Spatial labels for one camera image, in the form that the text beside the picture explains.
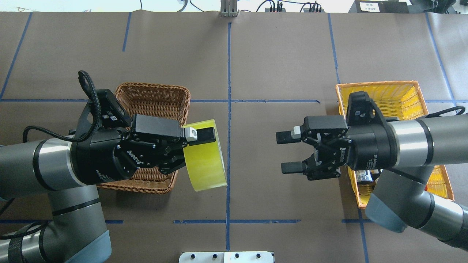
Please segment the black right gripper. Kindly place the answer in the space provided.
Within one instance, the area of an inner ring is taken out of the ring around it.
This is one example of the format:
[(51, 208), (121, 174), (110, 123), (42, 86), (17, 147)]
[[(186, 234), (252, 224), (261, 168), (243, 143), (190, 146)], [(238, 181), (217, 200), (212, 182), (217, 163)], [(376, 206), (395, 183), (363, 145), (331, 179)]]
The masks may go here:
[(282, 174), (303, 174), (310, 181), (338, 178), (338, 168), (387, 169), (397, 162), (396, 137), (390, 122), (375, 115), (348, 123), (342, 115), (310, 115), (301, 126), (276, 132), (277, 144), (304, 142), (314, 148), (301, 162), (281, 163)]

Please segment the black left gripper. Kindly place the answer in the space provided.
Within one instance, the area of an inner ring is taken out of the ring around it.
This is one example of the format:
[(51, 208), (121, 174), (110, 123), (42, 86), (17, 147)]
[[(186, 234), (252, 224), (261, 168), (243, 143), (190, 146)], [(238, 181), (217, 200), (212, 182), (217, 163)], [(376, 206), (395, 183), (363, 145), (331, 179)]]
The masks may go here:
[(176, 120), (135, 114), (130, 128), (102, 129), (71, 146), (77, 178), (87, 184), (130, 179), (140, 169), (167, 175), (185, 166), (183, 148), (215, 142), (214, 127), (180, 127)]

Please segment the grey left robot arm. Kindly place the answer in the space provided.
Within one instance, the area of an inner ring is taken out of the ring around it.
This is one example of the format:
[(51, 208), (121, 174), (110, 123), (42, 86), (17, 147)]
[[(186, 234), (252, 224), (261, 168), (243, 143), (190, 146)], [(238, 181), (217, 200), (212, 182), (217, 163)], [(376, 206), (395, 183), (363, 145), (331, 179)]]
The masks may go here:
[(130, 179), (144, 168), (170, 174), (188, 165), (190, 146), (218, 140), (214, 124), (181, 127), (136, 114), (75, 134), (1, 147), (1, 200), (45, 196), (51, 218), (1, 235), (2, 263), (103, 263), (112, 240), (98, 185)]

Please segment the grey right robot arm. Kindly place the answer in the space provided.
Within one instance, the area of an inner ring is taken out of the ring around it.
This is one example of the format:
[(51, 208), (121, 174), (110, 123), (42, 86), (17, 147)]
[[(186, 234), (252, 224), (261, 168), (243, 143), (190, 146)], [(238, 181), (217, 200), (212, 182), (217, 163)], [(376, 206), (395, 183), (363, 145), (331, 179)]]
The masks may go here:
[(467, 115), (388, 122), (346, 123), (342, 115), (316, 115), (276, 133), (277, 144), (304, 142), (315, 152), (282, 163), (283, 174), (308, 180), (337, 178), (338, 168), (382, 170), (366, 205), (366, 216), (396, 233), (408, 226), (449, 246), (467, 250), (467, 207), (425, 190), (435, 166), (467, 163)]

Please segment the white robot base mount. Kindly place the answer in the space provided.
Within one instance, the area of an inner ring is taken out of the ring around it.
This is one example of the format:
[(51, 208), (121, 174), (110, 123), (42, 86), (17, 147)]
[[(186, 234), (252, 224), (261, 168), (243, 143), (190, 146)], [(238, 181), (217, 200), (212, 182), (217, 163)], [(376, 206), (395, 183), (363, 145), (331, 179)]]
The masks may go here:
[(208, 251), (184, 252), (179, 263), (274, 263), (275, 255), (269, 251)]

